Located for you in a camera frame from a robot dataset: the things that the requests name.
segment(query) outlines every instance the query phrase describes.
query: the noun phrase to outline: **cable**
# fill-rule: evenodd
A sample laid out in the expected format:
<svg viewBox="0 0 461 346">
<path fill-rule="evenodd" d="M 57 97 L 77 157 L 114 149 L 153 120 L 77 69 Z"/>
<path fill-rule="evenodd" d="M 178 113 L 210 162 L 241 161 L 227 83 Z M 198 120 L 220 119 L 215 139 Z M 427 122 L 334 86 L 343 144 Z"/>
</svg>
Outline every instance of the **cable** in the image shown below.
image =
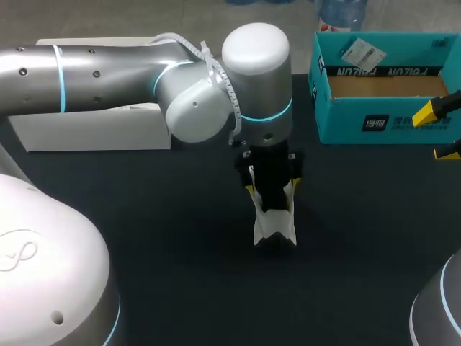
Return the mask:
<svg viewBox="0 0 461 346">
<path fill-rule="evenodd" d="M 233 108 L 233 114 L 235 115 L 235 118 L 236 118 L 236 126 L 233 129 L 232 133 L 230 134 L 230 138 L 229 138 L 229 144 L 232 145 L 233 142 L 235 141 L 236 136 L 240 134 L 241 129 L 242 129 L 242 114 L 240 111 L 240 105 L 237 100 L 236 91 L 234 90 L 227 73 L 224 71 L 224 68 L 221 66 L 221 64 L 216 59 L 212 57 L 210 49 L 206 46 L 206 44 L 202 45 L 203 47 L 203 52 L 202 52 L 198 48 L 196 48 L 190 41 L 186 40 L 181 35 L 175 34 L 173 32 L 167 32 L 167 33 L 155 36 L 153 40 L 149 43 L 149 45 L 152 45 L 160 40 L 174 40 L 178 43 L 181 43 L 189 52 L 194 54 L 200 60 L 205 61 L 205 63 L 207 63 L 207 66 L 209 66 L 209 64 L 211 63 L 211 66 L 219 73 L 221 79 L 224 81 L 225 90 L 228 92 L 229 100 Z M 213 78 L 215 78 L 215 76 L 211 76 L 212 83 L 215 82 Z"/>
</svg>

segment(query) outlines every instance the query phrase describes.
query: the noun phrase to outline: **cardboard box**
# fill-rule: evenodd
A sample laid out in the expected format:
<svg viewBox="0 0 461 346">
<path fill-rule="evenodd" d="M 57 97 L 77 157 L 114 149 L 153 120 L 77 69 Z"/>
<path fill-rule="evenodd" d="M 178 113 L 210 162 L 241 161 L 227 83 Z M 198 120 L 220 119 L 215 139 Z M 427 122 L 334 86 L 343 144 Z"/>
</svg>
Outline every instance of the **cardboard box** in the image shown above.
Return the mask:
<svg viewBox="0 0 461 346">
<path fill-rule="evenodd" d="M 365 71 L 343 57 L 361 39 L 385 57 Z M 461 89 L 456 33 L 318 32 L 310 94 L 324 144 L 451 143 L 461 138 L 461 110 L 414 128 L 411 117 L 431 98 Z"/>
<path fill-rule="evenodd" d="M 39 40 L 38 45 L 136 46 L 153 37 Z M 170 149 L 171 134 L 158 105 L 142 104 L 91 112 L 20 115 L 9 118 L 27 151 Z"/>
</svg>

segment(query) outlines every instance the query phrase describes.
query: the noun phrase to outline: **gray floor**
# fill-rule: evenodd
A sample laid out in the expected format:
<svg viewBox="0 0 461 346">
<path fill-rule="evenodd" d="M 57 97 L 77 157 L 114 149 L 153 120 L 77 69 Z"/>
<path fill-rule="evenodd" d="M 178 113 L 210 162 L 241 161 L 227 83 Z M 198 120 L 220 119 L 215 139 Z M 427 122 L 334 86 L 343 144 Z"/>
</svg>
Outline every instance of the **gray floor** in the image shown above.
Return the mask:
<svg viewBox="0 0 461 346">
<path fill-rule="evenodd" d="M 460 0 L 369 0 L 364 30 L 461 31 Z M 231 6 L 224 0 L 0 0 L 0 45 L 40 38 L 152 36 L 178 32 L 219 53 L 226 35 L 249 22 L 285 31 L 293 71 L 306 72 L 317 26 L 308 0 Z"/>
</svg>

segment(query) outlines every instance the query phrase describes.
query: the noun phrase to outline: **black table surface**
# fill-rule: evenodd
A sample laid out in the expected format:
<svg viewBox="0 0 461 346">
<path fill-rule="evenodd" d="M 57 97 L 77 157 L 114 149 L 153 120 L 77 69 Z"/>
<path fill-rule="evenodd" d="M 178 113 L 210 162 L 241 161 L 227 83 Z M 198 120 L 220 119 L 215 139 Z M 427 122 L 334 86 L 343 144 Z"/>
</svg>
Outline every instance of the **black table surface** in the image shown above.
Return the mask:
<svg viewBox="0 0 461 346">
<path fill-rule="evenodd" d="M 172 151 L 36 154 L 0 124 L 31 180 L 101 231 L 130 346 L 411 344 L 413 299 L 461 246 L 461 164 L 431 146 L 323 146 L 307 76 L 293 86 L 295 249 L 254 248 L 231 121 Z"/>
</svg>

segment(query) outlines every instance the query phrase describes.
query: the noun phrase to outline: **teal cardboard box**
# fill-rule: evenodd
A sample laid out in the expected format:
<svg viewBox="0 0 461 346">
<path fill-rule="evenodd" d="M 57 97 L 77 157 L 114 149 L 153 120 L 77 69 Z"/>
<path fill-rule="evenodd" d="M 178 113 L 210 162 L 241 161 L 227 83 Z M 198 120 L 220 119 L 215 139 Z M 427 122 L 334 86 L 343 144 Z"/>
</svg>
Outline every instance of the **teal cardboard box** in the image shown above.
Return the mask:
<svg viewBox="0 0 461 346">
<path fill-rule="evenodd" d="M 344 60 L 362 40 L 370 50 L 355 64 Z M 359 68 L 375 50 L 384 52 L 382 60 Z M 309 85 L 324 144 L 446 144 L 461 138 L 461 110 L 420 128 L 411 121 L 431 98 L 461 89 L 456 33 L 318 32 Z"/>
</svg>

